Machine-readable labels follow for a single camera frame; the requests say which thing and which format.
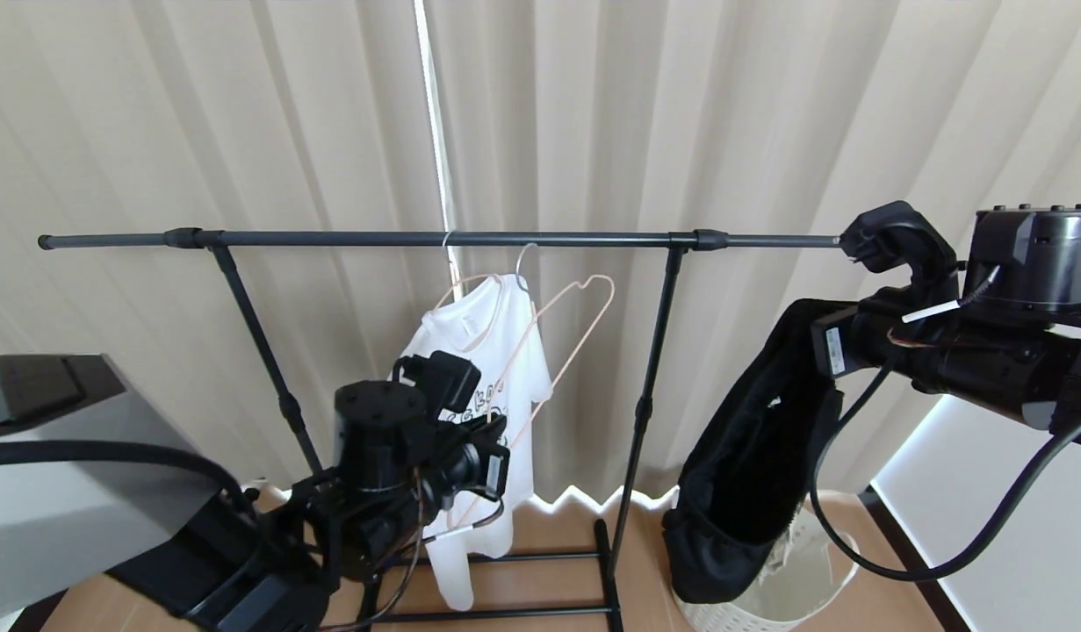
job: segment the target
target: garment rack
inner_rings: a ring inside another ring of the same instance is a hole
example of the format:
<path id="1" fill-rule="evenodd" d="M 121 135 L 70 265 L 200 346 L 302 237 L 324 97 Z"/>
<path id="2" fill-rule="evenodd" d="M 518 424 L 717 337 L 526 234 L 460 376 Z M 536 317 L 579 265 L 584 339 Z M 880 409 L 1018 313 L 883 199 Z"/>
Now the garment rack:
<path id="1" fill-rule="evenodd" d="M 251 333 L 255 347 L 263 359 L 267 375 L 279 393 L 279 411 L 286 419 L 291 431 L 298 441 L 303 456 L 310 465 L 312 472 L 322 471 L 321 461 L 315 445 L 307 434 L 307 427 L 302 418 L 302 409 L 294 399 L 282 369 L 275 359 L 267 335 L 255 308 L 248 296 L 246 287 L 231 257 L 232 246 L 353 246 L 353 247 L 409 247 L 409 246 L 524 246 L 536 244 L 540 247 L 613 247 L 613 248 L 664 248 L 668 251 L 665 263 L 665 275 L 662 283 L 660 301 L 657 304 L 657 319 L 653 323 L 653 340 L 649 347 L 649 363 L 641 387 L 641 395 L 635 406 L 633 440 L 629 445 L 629 459 L 625 468 L 625 480 L 622 484 L 622 500 L 617 511 L 617 523 L 614 526 L 613 539 L 608 536 L 606 523 L 603 519 L 593 523 L 596 549 L 591 551 L 560 551 L 544 553 L 517 553 L 491 560 L 481 555 L 471 555 L 471 564 L 492 563 L 525 563 L 525 561 L 547 560 L 597 560 L 603 603 L 591 606 L 566 607 L 523 607 L 523 608 L 489 608 L 468 611 L 425 611 L 389 613 L 379 617 L 373 623 L 404 623 L 405 621 L 429 620 L 477 620 L 504 619 L 519 616 L 569 616 L 569 615 L 603 615 L 606 616 L 610 632 L 622 632 L 622 609 L 615 569 L 617 555 L 622 547 L 622 535 L 629 513 L 629 496 L 633 492 L 633 480 L 637 475 L 638 461 L 641 457 L 641 444 L 649 429 L 650 417 L 653 416 L 653 385 L 657 380 L 657 367 L 662 360 L 662 349 L 665 347 L 665 332 L 668 327 L 669 311 L 672 308 L 672 295 L 677 291 L 677 277 L 681 272 L 681 259 L 689 252 L 709 252 L 729 247 L 792 247 L 792 248 L 836 248 L 839 247 L 838 237 L 813 236 L 733 236 L 724 231 L 696 229 L 689 232 L 472 232 L 472 231 L 204 231 L 200 228 L 175 228 L 164 232 L 115 233 L 114 236 L 41 236 L 38 245 L 43 250 L 72 247 L 110 247 L 110 246 L 168 246 L 187 250 L 209 250 L 215 257 L 221 272 L 226 278 L 231 296 L 243 315 L 248 331 Z M 361 596 L 359 619 L 364 620 L 376 611 L 381 581 L 376 580 L 364 586 Z M 371 624 L 362 628 L 370 630 Z"/>

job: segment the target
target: white cloth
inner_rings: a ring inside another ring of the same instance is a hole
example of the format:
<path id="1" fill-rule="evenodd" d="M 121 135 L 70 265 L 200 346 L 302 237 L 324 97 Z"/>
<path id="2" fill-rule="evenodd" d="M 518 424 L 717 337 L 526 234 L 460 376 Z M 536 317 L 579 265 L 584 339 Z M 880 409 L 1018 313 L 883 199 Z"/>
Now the white cloth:
<path id="1" fill-rule="evenodd" d="M 484 415 L 488 407 L 508 417 L 508 427 L 501 438 L 508 445 L 508 483 L 502 499 L 505 513 L 486 526 L 444 536 L 428 544 L 428 556 L 436 583 L 446 604 L 453 609 L 469 609 L 473 605 L 467 553 L 499 557 L 512 547 L 512 508 L 532 496 L 532 429 L 525 423 L 532 414 L 532 403 L 551 396 L 551 377 L 540 345 L 540 332 L 532 327 L 528 340 L 512 360 L 504 385 L 494 392 L 494 385 L 505 373 L 512 351 L 532 322 L 532 299 L 517 285 L 517 277 L 489 277 L 459 301 L 424 313 L 415 337 L 403 355 L 427 358 L 432 351 L 445 351 L 466 358 L 481 372 L 479 387 L 465 413 L 443 411 L 441 419 L 459 421 Z M 450 532 L 484 519 L 497 508 L 471 493 L 461 493 L 455 507 L 424 529 L 424 536 Z"/>

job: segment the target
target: laundry basket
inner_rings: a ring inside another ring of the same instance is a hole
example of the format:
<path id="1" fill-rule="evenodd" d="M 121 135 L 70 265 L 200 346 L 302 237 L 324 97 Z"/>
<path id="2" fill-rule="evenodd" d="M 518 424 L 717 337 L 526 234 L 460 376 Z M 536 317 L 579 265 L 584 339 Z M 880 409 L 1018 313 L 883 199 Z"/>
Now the laundry basket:
<path id="1" fill-rule="evenodd" d="M 838 532 L 854 551 L 856 540 Z M 775 547 L 768 567 L 736 601 L 724 604 L 688 604 L 672 599 L 696 632 L 785 632 L 828 606 L 856 575 L 856 564 L 842 578 L 833 578 L 829 563 L 829 536 L 810 512 L 798 512 L 785 548 Z"/>

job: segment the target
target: curtain fold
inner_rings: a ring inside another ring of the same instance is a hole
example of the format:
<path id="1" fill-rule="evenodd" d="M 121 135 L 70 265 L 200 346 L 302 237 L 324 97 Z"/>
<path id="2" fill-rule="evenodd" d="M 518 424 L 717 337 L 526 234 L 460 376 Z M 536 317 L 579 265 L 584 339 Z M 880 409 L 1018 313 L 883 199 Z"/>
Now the curtain fold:
<path id="1" fill-rule="evenodd" d="M 307 466 L 211 255 L 41 232 L 441 231 L 410 3 L 0 3 L 0 352 L 107 352 L 202 452 Z M 387 373 L 441 253 L 236 248 L 323 462 L 336 387 Z"/>
<path id="2" fill-rule="evenodd" d="M 837 233 L 908 199 L 964 256 L 977 209 L 1081 201 L 1081 1 L 428 0 L 428 23 L 458 229 Z M 516 254 L 464 252 L 465 271 Z M 620 484 L 664 259 L 525 256 L 537 302 L 593 272 L 619 287 L 536 420 L 548 499 Z M 638 488 L 676 483 L 786 305 L 904 282 L 836 251 L 686 256 Z M 549 363 L 600 295 L 545 315 Z M 862 489 L 935 400 L 890 377 L 822 483 Z"/>

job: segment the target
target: black fabric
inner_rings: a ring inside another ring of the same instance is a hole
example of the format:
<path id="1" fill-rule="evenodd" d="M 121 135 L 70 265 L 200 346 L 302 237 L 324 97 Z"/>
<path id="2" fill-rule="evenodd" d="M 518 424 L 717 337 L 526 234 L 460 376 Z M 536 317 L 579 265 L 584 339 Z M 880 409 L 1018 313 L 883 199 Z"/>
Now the black fabric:
<path id="1" fill-rule="evenodd" d="M 817 440 L 836 431 L 842 396 L 816 371 L 810 324 L 850 305 L 802 299 L 786 308 L 690 453 L 680 500 L 663 521 L 681 600 L 739 596 L 801 508 Z"/>

